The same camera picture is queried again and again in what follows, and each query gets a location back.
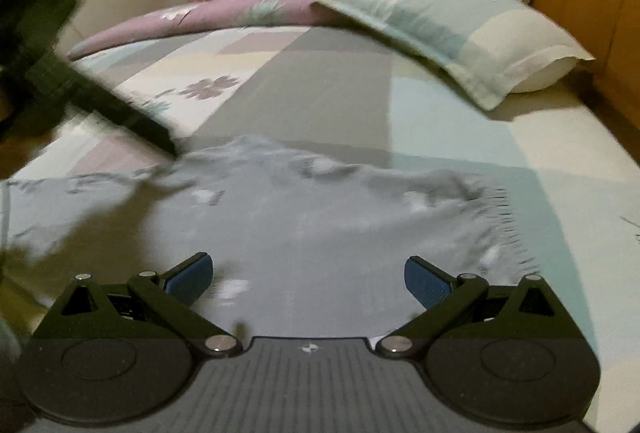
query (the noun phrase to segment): gray cloth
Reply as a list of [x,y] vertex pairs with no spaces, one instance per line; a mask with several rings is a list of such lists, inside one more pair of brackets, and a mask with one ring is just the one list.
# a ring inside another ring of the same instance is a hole
[[11,189],[5,276],[41,303],[76,273],[123,283],[206,251],[214,284],[194,309],[245,339],[392,331],[422,311],[403,281],[414,254],[497,284],[534,270],[487,178],[349,166],[255,137]]

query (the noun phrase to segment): bed sheet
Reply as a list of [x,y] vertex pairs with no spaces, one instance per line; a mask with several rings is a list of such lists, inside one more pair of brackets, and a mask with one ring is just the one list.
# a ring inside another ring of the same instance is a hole
[[[355,30],[232,28],[149,40],[77,62],[192,149],[256,134],[350,164],[451,168],[508,192],[530,261],[602,363],[588,420],[640,419],[640,168],[562,83],[490,114],[449,79]],[[163,158],[92,120],[65,124],[19,178],[137,169]]]

